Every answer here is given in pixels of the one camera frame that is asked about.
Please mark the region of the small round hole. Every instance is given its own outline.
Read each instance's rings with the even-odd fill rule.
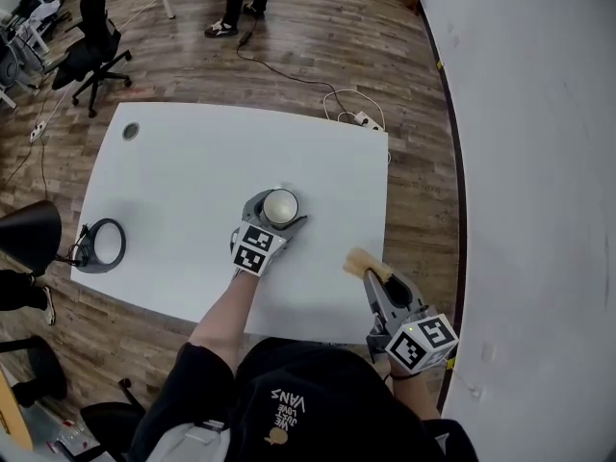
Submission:
[[[129,123],[124,127],[124,131],[122,132],[122,138],[125,141],[131,141],[134,139],[139,133],[139,124],[138,123]]]

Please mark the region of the shoe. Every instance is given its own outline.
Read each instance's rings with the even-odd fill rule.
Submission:
[[[41,288],[47,296],[47,308],[45,308],[45,321],[47,325],[53,325],[56,322],[56,310],[54,308],[54,300],[51,298],[51,290],[45,286]]]
[[[254,17],[255,19],[258,19],[258,20],[264,19],[266,17],[265,13],[256,11],[255,8],[252,7],[252,4],[244,5],[243,12],[246,15],[250,15],[251,17]]]
[[[230,24],[225,24],[222,22],[222,19],[205,30],[206,38],[226,38],[227,36],[235,36],[237,34],[238,28]]]

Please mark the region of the sponge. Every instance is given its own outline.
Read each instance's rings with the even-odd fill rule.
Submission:
[[[345,272],[364,278],[366,270],[372,270],[383,284],[392,276],[392,269],[371,256],[364,248],[353,248],[346,257],[343,266]]]

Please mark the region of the power strip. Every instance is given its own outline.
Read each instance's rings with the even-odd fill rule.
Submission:
[[[383,131],[383,128],[364,112],[359,112],[355,115],[355,123],[360,127],[370,128],[371,130],[377,130],[379,132]]]
[[[35,142],[45,131],[45,127],[47,124],[42,121],[37,125],[37,127],[30,133],[30,143]]]

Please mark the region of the black office chair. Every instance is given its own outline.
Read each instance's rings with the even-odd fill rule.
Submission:
[[[45,72],[58,69],[52,85],[53,90],[63,88],[74,80],[81,82],[89,72],[92,72],[89,79],[73,94],[73,105],[79,104],[77,96],[91,86],[88,116],[94,118],[96,116],[94,101],[103,80],[120,79],[124,81],[125,87],[129,88],[132,85],[128,75],[109,70],[120,60],[125,59],[129,62],[133,57],[128,50],[116,56],[122,34],[107,17],[105,0],[81,0],[79,9],[82,19],[67,31],[78,27],[84,33],[84,37],[71,44],[59,60],[45,68]]]
[[[64,443],[56,442],[56,447],[70,462],[90,462],[105,452],[116,462],[126,462],[123,453],[131,447],[145,409],[128,390],[131,387],[128,378],[120,380],[118,385],[130,403],[102,402],[81,410],[84,424],[100,445],[73,455]]]

